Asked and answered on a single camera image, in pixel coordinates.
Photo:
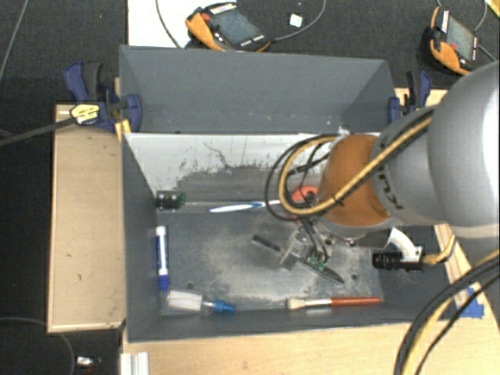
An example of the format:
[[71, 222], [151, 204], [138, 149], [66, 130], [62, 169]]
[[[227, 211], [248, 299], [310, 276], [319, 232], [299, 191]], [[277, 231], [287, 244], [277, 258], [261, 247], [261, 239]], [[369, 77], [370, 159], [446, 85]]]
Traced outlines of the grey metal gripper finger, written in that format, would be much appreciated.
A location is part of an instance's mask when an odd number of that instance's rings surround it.
[[265, 239], [262, 236], [259, 236], [258, 234], [253, 235], [252, 242], [257, 244], [257, 245], [263, 246], [264, 248], [268, 248], [269, 250], [275, 251], [275, 252], [281, 251], [281, 247], [279, 245], [273, 243], [272, 241]]
[[279, 265], [287, 271], [292, 271], [299, 259], [300, 254], [296, 252], [295, 248], [287, 248], [280, 254]]

